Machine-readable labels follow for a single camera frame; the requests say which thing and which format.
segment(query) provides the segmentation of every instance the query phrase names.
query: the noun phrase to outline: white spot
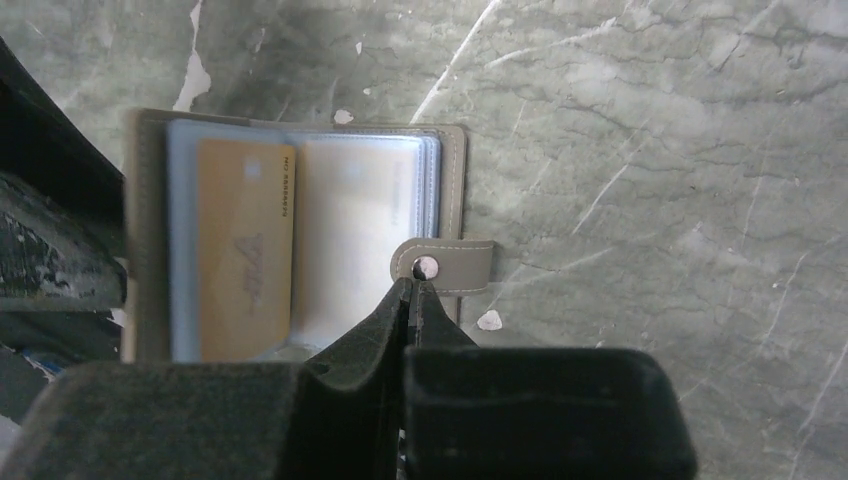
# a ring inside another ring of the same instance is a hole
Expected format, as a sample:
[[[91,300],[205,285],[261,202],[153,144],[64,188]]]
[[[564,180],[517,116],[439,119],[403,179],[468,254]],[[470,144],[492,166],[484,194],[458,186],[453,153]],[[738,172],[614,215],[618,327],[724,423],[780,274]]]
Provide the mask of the white spot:
[[[209,88],[212,87],[212,77],[203,69],[200,55],[197,54],[197,31],[200,29],[200,7],[202,6],[203,0],[197,0],[197,5],[191,9],[189,14],[191,26],[194,29],[194,35],[191,38],[191,55],[188,57],[183,88],[180,90],[176,103],[171,107],[180,112],[190,111],[194,99],[208,92]]]
[[[97,23],[99,25],[95,28],[94,34],[104,47],[112,48],[112,40],[115,38],[112,29],[115,27],[110,25],[105,18],[99,18],[98,20]]]
[[[333,115],[333,121],[339,125],[344,125],[353,121],[353,115],[347,110],[336,110],[336,114]]]
[[[259,50],[262,48],[262,42],[265,40],[265,27],[259,29],[259,41],[256,42],[256,46],[253,47],[253,53],[259,53]]]
[[[497,310],[489,310],[477,320],[477,326],[480,327],[480,330],[492,332],[503,328],[503,321],[501,321],[501,316]]]
[[[35,360],[33,360],[33,359],[29,358],[29,357],[24,357],[24,360],[26,360],[26,361],[27,361],[27,363],[29,363],[29,365],[30,365],[32,368],[34,368],[34,369],[36,369],[36,370],[40,370],[40,371],[41,371],[41,373],[43,373],[43,374],[44,374],[44,378],[46,378],[48,382],[52,382],[52,381],[53,381],[53,379],[55,379],[55,378],[56,378],[56,374],[55,374],[55,373],[51,372],[50,370],[47,370],[47,368],[45,368],[43,365],[41,365],[40,363],[36,362]]]
[[[127,314],[123,309],[113,308],[112,309],[112,323],[116,323],[121,327],[127,326]]]

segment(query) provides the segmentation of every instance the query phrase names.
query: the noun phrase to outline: black object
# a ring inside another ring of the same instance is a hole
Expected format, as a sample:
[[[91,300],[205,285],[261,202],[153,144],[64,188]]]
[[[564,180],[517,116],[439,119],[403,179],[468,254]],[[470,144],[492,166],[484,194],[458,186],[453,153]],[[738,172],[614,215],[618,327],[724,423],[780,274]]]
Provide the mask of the black object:
[[[0,415],[19,421],[47,383],[33,365],[118,358],[124,180],[2,39],[0,148]]]
[[[304,364],[87,364],[23,424],[3,480],[691,479],[671,384],[628,350],[480,349],[398,280]]]

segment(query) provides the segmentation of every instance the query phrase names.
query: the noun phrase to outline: gold card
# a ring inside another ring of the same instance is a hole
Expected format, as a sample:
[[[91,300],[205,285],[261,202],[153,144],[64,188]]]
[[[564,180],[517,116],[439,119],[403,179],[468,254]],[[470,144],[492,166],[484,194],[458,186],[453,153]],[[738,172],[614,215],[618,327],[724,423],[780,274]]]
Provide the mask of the gold card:
[[[203,361],[253,358],[291,325],[295,148],[203,139],[197,259]]]

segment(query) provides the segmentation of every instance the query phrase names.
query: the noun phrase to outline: stitching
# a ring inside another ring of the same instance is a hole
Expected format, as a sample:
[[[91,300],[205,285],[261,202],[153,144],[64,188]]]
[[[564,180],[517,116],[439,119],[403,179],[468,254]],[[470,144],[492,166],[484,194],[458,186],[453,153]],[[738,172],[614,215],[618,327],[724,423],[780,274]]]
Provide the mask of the stitching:
[[[439,159],[441,160],[441,157],[442,157],[442,155],[441,155],[442,154],[442,141],[438,137],[438,133],[436,134],[435,137],[430,137],[430,139],[431,139],[432,142],[435,143],[435,146],[431,147],[431,148],[433,148],[434,151],[430,155],[430,157],[432,158],[432,157],[436,156],[435,150],[438,149]],[[439,236],[439,231],[437,230],[437,228],[438,228],[437,225],[439,224],[439,217],[442,216],[441,215],[442,204],[441,204],[441,200],[439,198],[441,196],[441,184],[442,184],[442,170],[441,170],[440,163],[441,163],[441,161],[430,162],[430,165],[429,165],[430,169],[427,171],[427,192],[432,193],[433,191],[437,191],[437,190],[439,192],[435,195],[435,198],[428,198],[427,199],[427,207],[430,208],[430,210],[433,213],[433,216],[432,216],[432,218],[430,218],[429,215],[427,216],[427,218],[426,218],[427,224],[425,225],[425,228],[426,228],[427,234],[429,234],[430,232],[433,232],[433,236],[435,236],[435,237]]]
[[[487,287],[481,287],[481,288],[468,288],[468,289],[465,289],[465,290],[439,290],[439,289],[436,289],[436,292],[437,292],[437,293],[469,293],[469,292],[482,292],[482,291],[483,291],[483,290],[485,290],[486,288],[487,288]]]
[[[448,134],[448,136],[451,139],[451,143],[453,144],[453,171],[451,172],[451,188],[450,188],[451,209],[450,209],[450,214],[448,216],[448,234],[450,234],[450,233],[453,233],[453,209],[456,206],[455,199],[456,199],[456,196],[457,196],[456,192],[454,192],[454,187],[456,186],[456,165],[459,163],[459,160],[458,160],[458,152],[457,152],[458,149],[457,149],[457,146],[456,146],[456,138],[453,136],[453,134],[450,131],[446,131],[445,133]]]
[[[397,264],[395,264],[395,277],[400,277],[400,264],[403,263],[403,257],[406,256],[406,254],[409,253],[410,251],[415,250],[416,248],[427,248],[427,249],[433,249],[433,250],[490,250],[492,248],[492,246],[487,245],[487,246],[484,246],[484,247],[447,247],[447,246],[439,246],[439,245],[434,245],[434,246],[413,245],[411,247],[407,247],[406,250],[402,251],[400,253],[400,255],[398,255],[398,261],[397,261]],[[443,291],[443,292],[446,292],[446,291],[461,292],[461,291],[465,291],[465,290],[440,290],[440,291]]]

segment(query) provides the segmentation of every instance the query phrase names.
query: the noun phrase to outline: metal snap button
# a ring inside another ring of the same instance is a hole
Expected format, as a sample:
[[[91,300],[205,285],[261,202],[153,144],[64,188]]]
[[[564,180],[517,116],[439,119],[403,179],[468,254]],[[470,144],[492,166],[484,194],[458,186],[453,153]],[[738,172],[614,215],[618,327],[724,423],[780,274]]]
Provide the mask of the metal snap button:
[[[418,280],[432,280],[439,274],[439,262],[429,255],[423,255],[412,262],[412,276]]]

